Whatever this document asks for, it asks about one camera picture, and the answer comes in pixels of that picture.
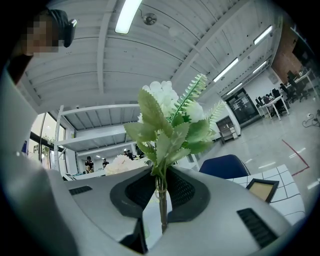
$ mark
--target glass door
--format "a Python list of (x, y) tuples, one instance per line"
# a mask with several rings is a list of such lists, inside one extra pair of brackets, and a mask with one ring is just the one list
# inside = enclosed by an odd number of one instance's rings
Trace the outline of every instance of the glass door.
[(235, 95), (227, 99), (226, 102), (232, 109), (240, 125), (259, 115), (255, 105), (244, 89), (239, 90)]

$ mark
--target grid pattern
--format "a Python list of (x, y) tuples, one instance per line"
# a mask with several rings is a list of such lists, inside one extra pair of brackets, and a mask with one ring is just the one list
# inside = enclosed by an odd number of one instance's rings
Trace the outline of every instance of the grid pattern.
[(270, 205), (282, 214), (291, 225), (306, 216), (301, 194), (285, 164), (261, 173), (228, 180), (246, 188), (252, 179), (279, 181)]

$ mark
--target cable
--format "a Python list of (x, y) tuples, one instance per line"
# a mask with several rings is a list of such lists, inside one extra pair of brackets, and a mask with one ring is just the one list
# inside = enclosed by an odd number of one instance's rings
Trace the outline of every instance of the cable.
[(310, 114), (309, 119), (302, 121), (302, 125), (305, 128), (308, 128), (310, 126), (316, 126), (316, 127), (320, 127), (320, 123), (319, 123), (319, 119), (317, 118), (318, 116), (320, 116), (320, 110), (318, 109), (314, 118), (313, 114)]

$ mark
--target black vent slot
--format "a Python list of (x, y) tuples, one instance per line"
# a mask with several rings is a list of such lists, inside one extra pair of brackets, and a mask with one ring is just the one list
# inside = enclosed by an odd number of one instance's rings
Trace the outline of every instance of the black vent slot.
[(74, 196), (74, 195), (81, 194), (81, 193), (84, 193), (84, 192), (87, 192), (90, 190), (92, 190), (92, 188), (89, 186), (80, 186), (80, 187), (76, 187), (73, 189), (69, 189), (69, 192), (72, 196)]
[(275, 233), (251, 208), (238, 210), (237, 213), (261, 248), (277, 239)]

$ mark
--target white ceiling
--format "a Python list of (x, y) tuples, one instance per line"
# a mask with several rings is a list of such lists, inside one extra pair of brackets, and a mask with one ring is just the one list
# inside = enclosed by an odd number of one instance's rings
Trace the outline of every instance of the white ceiling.
[[(144, 24), (138, 10), (125, 35), (115, 33), (123, 3), (50, 3), (50, 9), (64, 10), (78, 23), (72, 45), (34, 57), (18, 85), (38, 113), (60, 105), (67, 110), (135, 104), (139, 89), (152, 81), (172, 80), (179, 94), (199, 73), (208, 76), (208, 91), (222, 96), (265, 59), (271, 64), (279, 44), (279, 12), (267, 0), (143, 0), (142, 15), (154, 13), (157, 22)], [(254, 45), (269, 25), (275, 27), (273, 36)], [(170, 36), (169, 28), (178, 35)], [(238, 64), (211, 82), (235, 58)]]

